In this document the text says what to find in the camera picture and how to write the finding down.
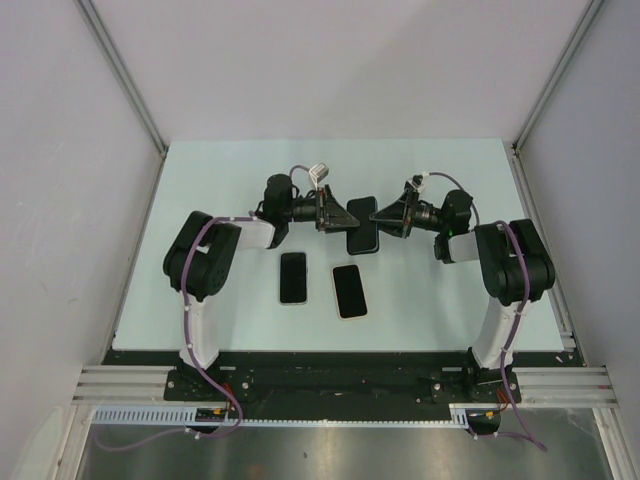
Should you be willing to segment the teal blue phone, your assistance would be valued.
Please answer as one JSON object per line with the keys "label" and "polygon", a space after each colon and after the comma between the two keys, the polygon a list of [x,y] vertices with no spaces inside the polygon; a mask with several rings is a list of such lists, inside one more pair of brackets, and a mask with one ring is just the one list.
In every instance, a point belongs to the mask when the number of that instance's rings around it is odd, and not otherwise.
{"label": "teal blue phone", "polygon": [[365,255],[379,250],[379,233],[370,216],[377,211],[373,196],[356,198],[347,202],[347,211],[359,221],[359,227],[347,232],[346,249],[349,255]]}

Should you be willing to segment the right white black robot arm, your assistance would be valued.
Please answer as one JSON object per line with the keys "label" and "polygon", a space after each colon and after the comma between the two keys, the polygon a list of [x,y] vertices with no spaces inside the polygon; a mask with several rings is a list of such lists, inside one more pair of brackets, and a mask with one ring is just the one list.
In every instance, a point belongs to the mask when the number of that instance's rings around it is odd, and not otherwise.
{"label": "right white black robot arm", "polygon": [[407,185],[399,199],[370,220],[398,238],[414,229],[434,232],[434,256],[444,264],[479,264],[489,303],[479,336],[467,353],[461,388],[469,399],[484,401],[498,382],[507,381],[522,317],[551,289],[556,274],[531,220],[471,227],[474,214],[473,197],[462,189],[449,191],[436,208]]}

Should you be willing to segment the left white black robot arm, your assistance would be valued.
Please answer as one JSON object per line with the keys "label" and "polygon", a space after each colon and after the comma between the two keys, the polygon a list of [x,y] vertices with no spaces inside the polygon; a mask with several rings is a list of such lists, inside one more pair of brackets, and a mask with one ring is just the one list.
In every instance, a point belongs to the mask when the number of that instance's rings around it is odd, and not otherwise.
{"label": "left white black robot arm", "polygon": [[255,212],[244,217],[214,217],[193,211],[169,248],[163,272],[171,288],[182,296],[184,346],[180,357],[192,367],[185,385],[197,398],[210,399],[221,387],[220,374],[209,368],[220,348],[217,326],[204,314],[208,300],[224,287],[237,251],[279,247],[293,222],[312,222],[324,233],[361,226],[328,185],[302,196],[289,175],[275,174],[267,180]]}

